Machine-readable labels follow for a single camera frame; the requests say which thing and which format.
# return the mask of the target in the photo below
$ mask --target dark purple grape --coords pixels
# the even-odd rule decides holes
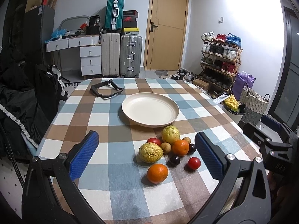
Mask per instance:
[[[196,152],[196,146],[194,144],[190,144],[188,154],[192,154],[194,152]]]
[[[179,156],[172,156],[170,159],[169,159],[169,162],[175,166],[179,165],[180,162],[181,162],[181,159]]]

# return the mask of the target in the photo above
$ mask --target yellow fruit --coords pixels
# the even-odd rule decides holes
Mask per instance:
[[[171,151],[171,145],[167,142],[162,143],[160,147],[162,148],[164,154],[167,154]]]
[[[163,150],[155,143],[145,143],[139,148],[138,156],[144,162],[154,163],[163,156]]]
[[[190,144],[190,143],[191,143],[191,139],[190,139],[189,137],[184,137],[184,138],[183,138],[183,140],[184,140],[184,141],[187,141],[187,142],[188,142],[188,144]]]
[[[160,163],[154,164],[147,171],[147,178],[153,184],[163,182],[168,176],[168,168]]]
[[[172,145],[172,152],[178,156],[185,156],[189,151],[189,144],[185,140],[178,140]]]
[[[168,142],[170,145],[172,145],[175,141],[180,139],[180,132],[178,131],[177,127],[169,125],[164,128],[161,136],[164,142]]]

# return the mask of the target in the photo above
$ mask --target checkered tablecloth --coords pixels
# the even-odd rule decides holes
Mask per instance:
[[[178,127],[181,138],[188,136],[194,143],[196,133],[204,131],[226,154],[233,153],[242,160],[258,155],[256,146],[237,124],[193,84],[116,78],[115,83],[125,88],[122,94],[111,99],[96,98],[90,86],[104,80],[107,79],[86,80],[74,90],[47,130],[37,155],[55,158],[61,152],[69,152],[90,130],[98,132],[99,146],[75,183],[106,223],[187,223],[218,184],[198,152],[184,156],[177,167],[168,166],[168,177],[161,184],[153,185],[147,180],[150,164],[139,160],[138,149],[147,139],[159,138],[163,128],[145,128],[124,115],[121,104],[134,93],[158,93],[173,99],[180,108],[173,125]],[[105,86],[99,92],[108,95],[112,89]],[[184,167],[192,156],[201,159],[201,167],[190,173]],[[167,161],[165,155],[158,163],[166,165]],[[55,179],[53,186],[64,209],[71,212]]]

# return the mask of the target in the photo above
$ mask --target blue gripper pad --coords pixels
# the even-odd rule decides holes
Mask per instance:
[[[224,152],[219,146],[214,145],[203,132],[196,134],[195,146],[213,179],[221,181],[227,166]]]
[[[280,132],[280,130],[281,130],[280,123],[278,123],[277,121],[271,119],[267,115],[262,116],[261,122],[263,124],[265,124],[266,126],[268,126],[271,130],[273,130],[275,132]]]
[[[69,166],[69,176],[72,181],[81,177],[95,149],[99,145],[99,134],[95,131],[90,131],[80,144],[82,146],[71,160]]]

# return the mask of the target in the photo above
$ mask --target gray suitcase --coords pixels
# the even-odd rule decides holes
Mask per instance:
[[[102,75],[119,75],[120,34],[102,34]]]
[[[123,35],[121,37],[120,75],[121,77],[139,77],[142,51],[142,37]]]

